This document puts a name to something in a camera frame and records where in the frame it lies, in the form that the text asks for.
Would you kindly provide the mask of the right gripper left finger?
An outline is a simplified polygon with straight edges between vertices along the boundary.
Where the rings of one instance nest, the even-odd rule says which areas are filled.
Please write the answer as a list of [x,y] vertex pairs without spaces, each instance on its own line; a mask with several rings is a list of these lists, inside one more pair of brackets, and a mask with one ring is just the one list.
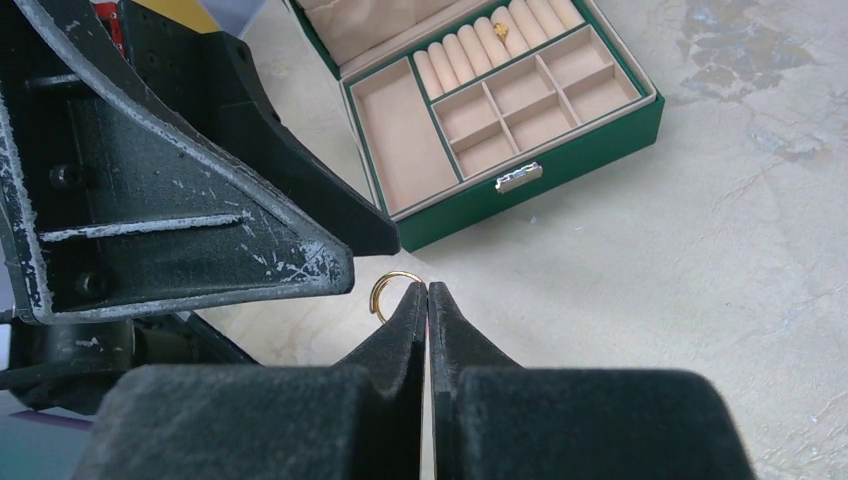
[[152,365],[104,398],[76,479],[415,479],[427,292],[330,366]]

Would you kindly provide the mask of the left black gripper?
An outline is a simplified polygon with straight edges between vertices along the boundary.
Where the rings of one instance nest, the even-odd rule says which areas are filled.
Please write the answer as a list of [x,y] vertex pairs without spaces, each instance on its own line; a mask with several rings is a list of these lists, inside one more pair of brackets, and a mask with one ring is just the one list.
[[254,364],[180,311],[355,283],[351,249],[172,111],[113,35],[89,1],[1,5],[1,244],[17,314],[54,325],[1,314],[1,391],[29,410],[93,415],[144,365]]

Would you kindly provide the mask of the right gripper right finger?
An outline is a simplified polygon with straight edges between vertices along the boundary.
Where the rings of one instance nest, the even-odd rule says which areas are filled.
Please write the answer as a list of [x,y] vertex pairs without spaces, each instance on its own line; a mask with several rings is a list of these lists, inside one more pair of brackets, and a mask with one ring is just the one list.
[[685,370],[527,368],[428,289],[439,479],[751,479],[713,384]]

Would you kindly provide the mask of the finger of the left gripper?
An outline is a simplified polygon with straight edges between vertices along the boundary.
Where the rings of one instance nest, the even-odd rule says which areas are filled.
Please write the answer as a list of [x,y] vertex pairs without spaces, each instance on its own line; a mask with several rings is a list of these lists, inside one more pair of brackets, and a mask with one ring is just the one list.
[[134,1],[119,4],[129,63],[195,130],[268,180],[354,256],[400,251],[397,225],[285,127],[247,44],[198,33]]

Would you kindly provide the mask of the green jewelry box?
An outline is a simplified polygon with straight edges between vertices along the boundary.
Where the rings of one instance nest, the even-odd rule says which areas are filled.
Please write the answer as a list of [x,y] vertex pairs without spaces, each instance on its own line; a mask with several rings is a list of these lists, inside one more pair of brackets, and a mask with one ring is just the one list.
[[593,1],[290,7],[408,251],[657,139],[663,97]]

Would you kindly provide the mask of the green jewelry tray insert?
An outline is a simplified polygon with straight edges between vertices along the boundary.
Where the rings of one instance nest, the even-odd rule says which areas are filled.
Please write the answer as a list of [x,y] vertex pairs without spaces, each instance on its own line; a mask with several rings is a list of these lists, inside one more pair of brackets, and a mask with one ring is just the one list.
[[371,196],[396,221],[651,105],[654,83],[593,1],[462,1],[341,79]]

